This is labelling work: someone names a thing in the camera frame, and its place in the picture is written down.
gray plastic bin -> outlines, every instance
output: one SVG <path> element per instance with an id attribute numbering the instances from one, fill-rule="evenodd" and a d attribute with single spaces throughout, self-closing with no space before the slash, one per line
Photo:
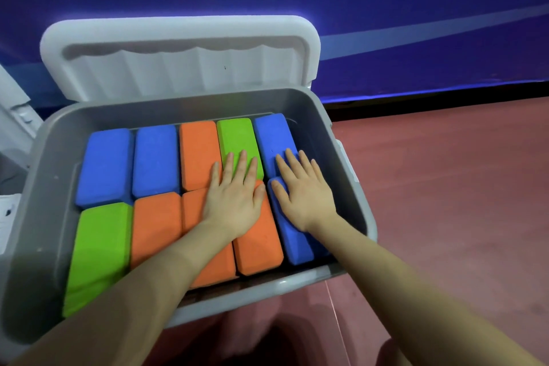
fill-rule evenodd
<path id="1" fill-rule="evenodd" d="M 317 159 L 338 212 L 374 240 L 374 218 L 319 99 L 303 87 L 76 104 L 40 128 L 6 252 L 0 259 L 0 360 L 9 361 L 61 321 L 80 210 L 73 199 L 88 136 L 97 130 L 254 118 L 283 113 L 295 143 Z M 334 259 L 190 291 L 168 327 L 241 307 L 343 273 Z"/>

red floor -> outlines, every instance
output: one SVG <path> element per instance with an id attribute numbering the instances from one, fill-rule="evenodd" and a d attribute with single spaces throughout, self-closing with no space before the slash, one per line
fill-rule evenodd
<path id="1" fill-rule="evenodd" d="M 549 363 L 549 98 L 334 123 L 379 243 Z M 147 364 L 375 365 L 348 275 L 165 330 Z"/>

blue wall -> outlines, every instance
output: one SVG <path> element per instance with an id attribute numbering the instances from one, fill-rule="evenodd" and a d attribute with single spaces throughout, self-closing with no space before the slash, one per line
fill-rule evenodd
<path id="1" fill-rule="evenodd" d="M 68 18 L 293 14 L 321 36 L 325 101 L 549 79 L 549 0 L 0 0 L 0 63 L 35 107 L 65 101 L 41 64 Z"/>

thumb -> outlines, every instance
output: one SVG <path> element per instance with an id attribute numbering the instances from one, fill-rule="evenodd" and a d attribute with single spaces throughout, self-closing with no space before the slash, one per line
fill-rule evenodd
<path id="1" fill-rule="evenodd" d="M 257 209 L 260 209 L 264 198 L 265 198 L 265 184 L 261 183 L 254 190 L 254 207 Z"/>
<path id="2" fill-rule="evenodd" d="M 290 206 L 290 197 L 288 196 L 288 193 L 286 192 L 282 184 L 278 181 L 273 181 L 271 183 L 271 187 L 273 188 L 274 195 L 278 200 L 278 203 L 280 204 L 282 212 L 286 214 L 286 211 L 289 209 Z"/>

forearm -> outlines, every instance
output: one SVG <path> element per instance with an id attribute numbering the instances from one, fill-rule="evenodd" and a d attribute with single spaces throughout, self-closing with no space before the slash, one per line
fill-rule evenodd
<path id="1" fill-rule="evenodd" d="M 312 233 L 351 275 L 413 364 L 541 364 L 340 217 Z"/>
<path id="2" fill-rule="evenodd" d="M 14 365 L 141 365 L 202 268 L 230 241 L 202 222 L 60 323 Z"/>

